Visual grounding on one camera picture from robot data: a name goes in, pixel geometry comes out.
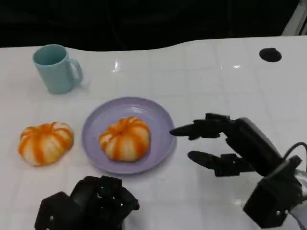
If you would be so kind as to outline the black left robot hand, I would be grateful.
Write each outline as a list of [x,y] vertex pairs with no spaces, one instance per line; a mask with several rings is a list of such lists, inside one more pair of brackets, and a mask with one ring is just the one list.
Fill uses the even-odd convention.
[[115,177],[86,176],[70,197],[81,208],[82,230],[121,230],[125,218],[140,209],[138,199]]

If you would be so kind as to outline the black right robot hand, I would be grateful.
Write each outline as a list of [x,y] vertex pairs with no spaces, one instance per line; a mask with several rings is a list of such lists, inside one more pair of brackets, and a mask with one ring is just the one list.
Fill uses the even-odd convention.
[[232,154],[215,155],[190,151],[188,158],[207,169],[214,170],[217,177],[239,176],[240,173],[257,172],[265,177],[283,161],[272,142],[248,118],[232,120],[227,115],[207,113],[205,119],[169,131],[172,136],[189,140],[219,138],[225,134],[226,143],[234,150]]

